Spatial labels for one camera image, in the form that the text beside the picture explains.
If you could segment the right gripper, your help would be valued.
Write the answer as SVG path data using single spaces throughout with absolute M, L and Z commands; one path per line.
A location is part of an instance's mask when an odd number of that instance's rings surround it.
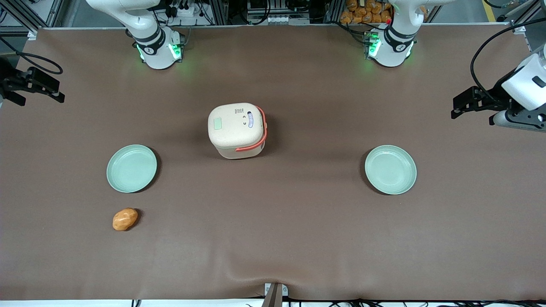
M 30 67 L 27 71 L 18 70 L 6 58 L 0 58 L 0 87 L 2 93 L 27 91 L 30 87 L 43 91 L 44 95 L 58 103 L 65 101 L 65 95 L 60 92 L 60 82 L 56 78 L 36 67 Z

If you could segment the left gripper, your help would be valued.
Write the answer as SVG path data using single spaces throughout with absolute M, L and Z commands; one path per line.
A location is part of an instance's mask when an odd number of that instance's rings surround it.
M 546 101 L 545 54 L 531 54 L 501 77 L 488 91 L 493 100 L 512 113 L 534 111 Z M 489 107 L 486 91 L 471 86 L 453 98 L 451 119 Z

